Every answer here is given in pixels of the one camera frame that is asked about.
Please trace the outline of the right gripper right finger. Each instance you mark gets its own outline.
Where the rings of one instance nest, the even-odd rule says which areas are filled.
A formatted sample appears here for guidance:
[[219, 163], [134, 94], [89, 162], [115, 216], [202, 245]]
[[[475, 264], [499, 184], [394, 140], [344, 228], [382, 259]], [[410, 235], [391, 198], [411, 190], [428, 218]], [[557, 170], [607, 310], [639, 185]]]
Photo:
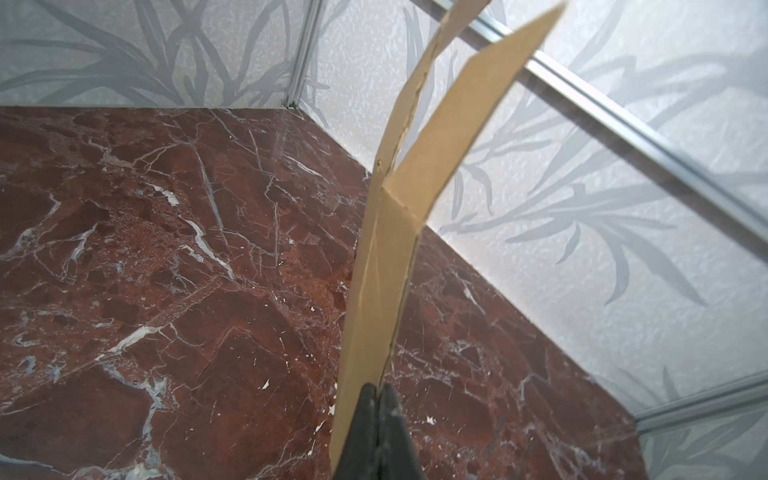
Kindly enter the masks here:
[[423, 480], [423, 468], [415, 453], [397, 393], [384, 384], [378, 401], [377, 478]]

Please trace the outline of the brown cardboard box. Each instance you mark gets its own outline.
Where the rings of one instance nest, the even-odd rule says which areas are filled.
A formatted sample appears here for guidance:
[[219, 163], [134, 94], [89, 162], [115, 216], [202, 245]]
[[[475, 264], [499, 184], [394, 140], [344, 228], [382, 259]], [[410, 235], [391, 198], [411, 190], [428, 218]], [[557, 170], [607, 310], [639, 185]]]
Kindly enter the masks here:
[[405, 145], [435, 59], [482, 12], [458, 1], [401, 89], [373, 165], [347, 299], [329, 453], [338, 465], [362, 386], [377, 401], [396, 350], [421, 233], [436, 201], [518, 72], [563, 13], [556, 5], [471, 57], [411, 146]]

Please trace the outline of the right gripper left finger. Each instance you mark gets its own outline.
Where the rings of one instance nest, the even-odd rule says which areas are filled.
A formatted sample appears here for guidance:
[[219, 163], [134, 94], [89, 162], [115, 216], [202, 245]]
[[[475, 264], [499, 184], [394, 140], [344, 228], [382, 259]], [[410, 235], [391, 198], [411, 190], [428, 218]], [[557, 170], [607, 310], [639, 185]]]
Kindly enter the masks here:
[[362, 386], [334, 480], [378, 478], [378, 401], [376, 387]]

